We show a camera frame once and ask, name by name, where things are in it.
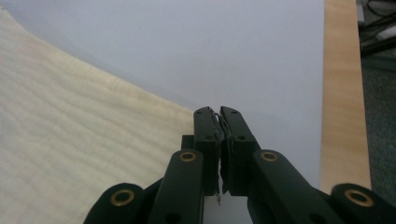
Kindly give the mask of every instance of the wood grain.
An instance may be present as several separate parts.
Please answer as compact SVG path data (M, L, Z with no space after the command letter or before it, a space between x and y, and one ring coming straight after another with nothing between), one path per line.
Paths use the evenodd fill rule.
M326 0L320 188L371 187L356 2Z
M82 223L163 177L192 113L26 32L0 9L0 223Z

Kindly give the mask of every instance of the wooden table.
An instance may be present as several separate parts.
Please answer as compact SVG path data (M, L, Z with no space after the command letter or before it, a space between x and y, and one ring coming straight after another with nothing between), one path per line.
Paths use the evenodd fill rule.
M356 2L326 0L320 188L371 188Z

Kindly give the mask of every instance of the gray floor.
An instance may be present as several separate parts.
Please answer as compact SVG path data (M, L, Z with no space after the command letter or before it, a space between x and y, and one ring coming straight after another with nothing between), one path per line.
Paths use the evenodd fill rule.
M396 206L396 71L366 64L362 77L373 191Z

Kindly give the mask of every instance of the cable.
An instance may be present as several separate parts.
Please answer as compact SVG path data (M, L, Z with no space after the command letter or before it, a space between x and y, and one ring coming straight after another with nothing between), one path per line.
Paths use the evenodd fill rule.
M396 15L396 13L394 13L394 12L393 12L393 13L390 13L390 14L388 14L388 15L383 15L383 14L381 14L381 13L375 11L375 10L370 6L370 3L373 2L373 1L374 1L374 0L368 0L366 6L367 6L367 8L368 8L373 14L375 14L376 16L379 16L379 17L387 17L387 16L390 16L390 15L392 15L392 14L395 14L395 15Z

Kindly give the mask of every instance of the screw hole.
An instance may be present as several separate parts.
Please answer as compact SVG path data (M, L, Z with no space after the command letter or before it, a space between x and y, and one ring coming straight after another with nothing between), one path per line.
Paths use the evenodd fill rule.
M130 189L120 189L111 195L110 201L113 205L120 207L134 200L134 192Z
M277 155L273 152L263 152L262 158L265 161L277 161Z
M182 161L194 161L196 158L196 155L192 152L184 152L180 154L180 159Z
M311 214L311 215L309 215L309 218L311 218L311 221L316 224L326 224L327 223L326 219L323 216L318 215L318 214Z
M374 205L374 201L367 194L360 192L356 189L347 189L345 192L346 197L353 203L363 206L371 207Z
M169 213L166 215L165 221L169 224L179 223L181 220L181 216L178 213Z

